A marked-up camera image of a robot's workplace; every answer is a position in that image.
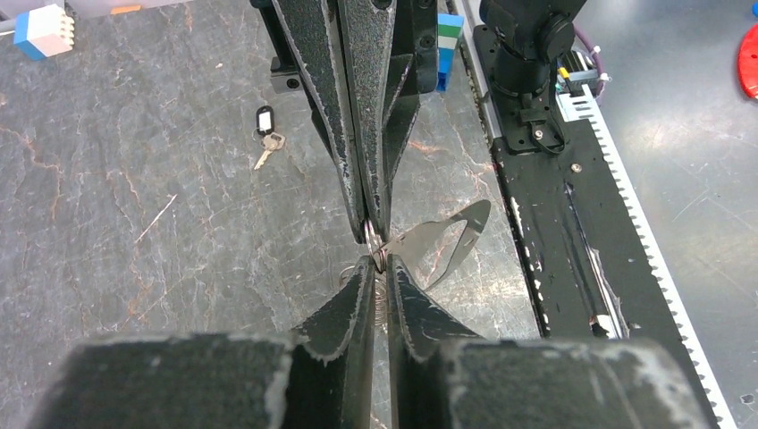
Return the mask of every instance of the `purple cable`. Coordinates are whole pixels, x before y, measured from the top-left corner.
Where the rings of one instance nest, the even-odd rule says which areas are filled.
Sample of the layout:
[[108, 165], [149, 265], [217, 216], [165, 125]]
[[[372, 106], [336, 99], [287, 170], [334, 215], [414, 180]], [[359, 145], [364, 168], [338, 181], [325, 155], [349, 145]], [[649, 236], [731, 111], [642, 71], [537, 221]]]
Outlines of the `purple cable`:
[[[602, 65], [602, 59], [600, 57], [600, 53], [597, 53], [594, 51], [594, 47], [596, 46], [594, 43], [592, 43], [587, 36], [587, 33], [582, 31], [576, 24], [574, 25], [574, 32], [577, 34], [577, 38], [580, 42], [582, 42], [582, 45], [585, 46], [585, 49], [589, 53], [589, 55], [593, 59], [593, 63], [595, 66], [595, 69], [597, 70], [598, 77], [601, 77], [605, 73], [605, 67]], [[595, 100], [597, 101], [597, 105], [600, 105], [602, 101], [602, 93], [605, 91], [605, 80], [600, 80], [597, 83], [597, 97]]]

